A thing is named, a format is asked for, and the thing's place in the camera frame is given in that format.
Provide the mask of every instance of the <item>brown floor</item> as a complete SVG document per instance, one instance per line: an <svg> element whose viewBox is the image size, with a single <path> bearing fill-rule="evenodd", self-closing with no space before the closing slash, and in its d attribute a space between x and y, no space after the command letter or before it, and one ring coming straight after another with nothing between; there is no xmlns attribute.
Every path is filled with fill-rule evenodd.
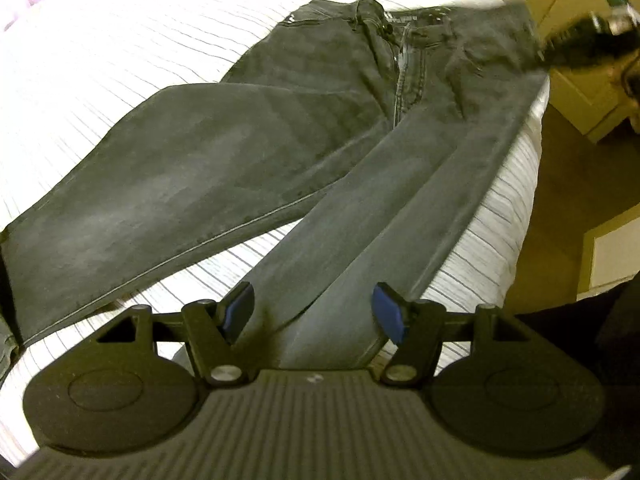
<svg viewBox="0 0 640 480"><path fill-rule="evenodd" d="M542 160L509 312L575 301L582 237L640 203L640 136L623 123L591 144L555 108L542 121Z"/></svg>

